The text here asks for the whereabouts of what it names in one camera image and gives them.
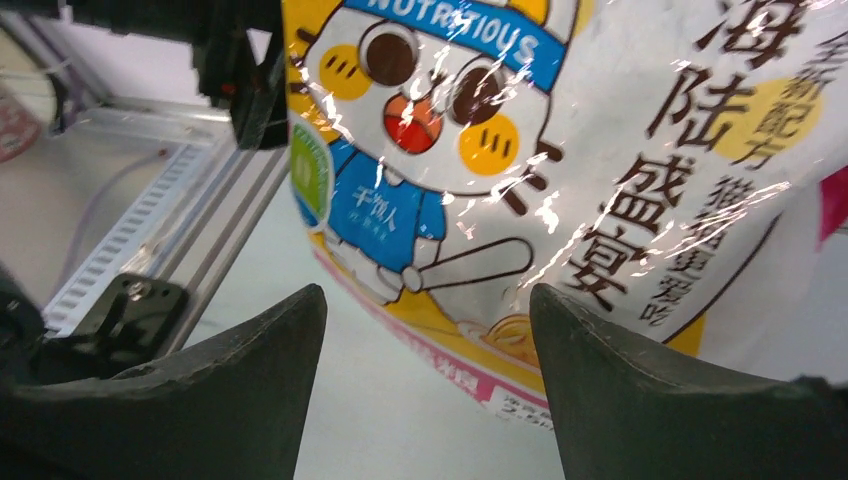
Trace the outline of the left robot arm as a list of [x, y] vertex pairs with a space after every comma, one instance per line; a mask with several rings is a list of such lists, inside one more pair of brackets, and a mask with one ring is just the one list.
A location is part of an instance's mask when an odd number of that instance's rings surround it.
[[228, 109], [238, 147], [287, 145], [282, 2], [89, 0], [67, 5], [78, 24], [190, 45], [198, 91], [214, 107]]

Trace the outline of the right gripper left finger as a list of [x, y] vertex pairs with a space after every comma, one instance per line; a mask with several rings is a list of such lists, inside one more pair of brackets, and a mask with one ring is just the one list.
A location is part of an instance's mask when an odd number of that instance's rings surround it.
[[[310, 284], [116, 377], [1, 391], [5, 479], [290, 479], [324, 339]], [[39, 472], [25, 461], [41, 464]]]

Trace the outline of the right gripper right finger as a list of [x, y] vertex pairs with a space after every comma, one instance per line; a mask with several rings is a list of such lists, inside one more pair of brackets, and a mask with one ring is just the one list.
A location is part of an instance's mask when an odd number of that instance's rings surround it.
[[536, 285], [530, 320], [568, 479], [843, 479], [847, 388], [723, 368]]

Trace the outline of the pet food bag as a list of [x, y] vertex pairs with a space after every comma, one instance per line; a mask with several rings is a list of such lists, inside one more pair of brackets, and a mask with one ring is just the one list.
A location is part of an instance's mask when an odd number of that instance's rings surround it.
[[533, 287], [747, 370], [846, 213], [843, 1], [286, 1], [316, 258], [549, 427]]

